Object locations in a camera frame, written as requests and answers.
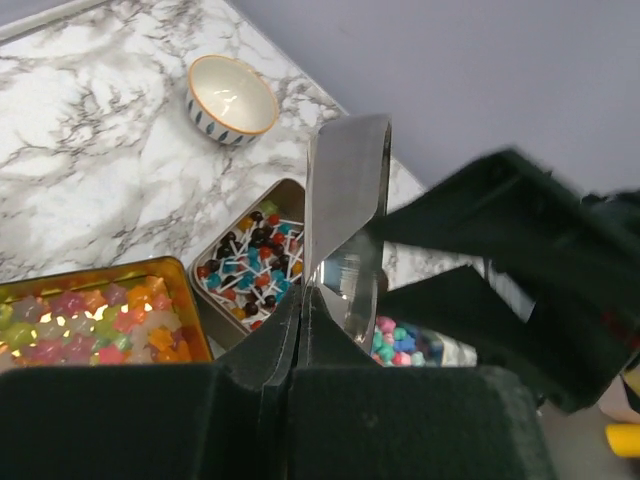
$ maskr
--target bowl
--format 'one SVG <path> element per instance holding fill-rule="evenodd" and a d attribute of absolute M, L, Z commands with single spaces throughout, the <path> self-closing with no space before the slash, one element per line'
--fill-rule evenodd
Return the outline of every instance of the bowl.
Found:
<path fill-rule="evenodd" d="M 189 118 L 220 143 L 252 143 L 278 118 L 278 102 L 269 86 L 251 67 L 233 58 L 197 58 L 189 68 L 188 84 Z"/>

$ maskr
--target gray marble vein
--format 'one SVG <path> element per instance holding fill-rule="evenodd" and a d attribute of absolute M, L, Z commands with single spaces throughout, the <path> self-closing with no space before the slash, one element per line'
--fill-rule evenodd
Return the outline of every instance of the gray marble vein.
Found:
<path fill-rule="evenodd" d="M 281 107 L 243 149 L 183 106 L 198 56 L 261 72 Z M 189 264 L 342 112 L 222 0 L 114 1 L 0 47 L 0 281 L 160 255 Z M 423 191 L 394 161 L 390 207 Z M 467 262 L 388 248 L 392 286 Z"/>

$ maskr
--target container of colorful candy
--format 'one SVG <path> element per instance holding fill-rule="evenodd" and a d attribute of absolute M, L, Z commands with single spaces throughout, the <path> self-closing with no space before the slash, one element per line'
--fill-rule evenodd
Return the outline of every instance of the container of colorful candy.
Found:
<path fill-rule="evenodd" d="M 383 366 L 439 367 L 444 345 L 433 332 L 378 317 L 371 356 Z"/>
<path fill-rule="evenodd" d="M 0 372 L 212 359 L 175 258 L 0 285 Z"/>
<path fill-rule="evenodd" d="M 274 184 L 189 268 L 203 328 L 223 348 L 240 342 L 302 276 L 304 188 Z"/>

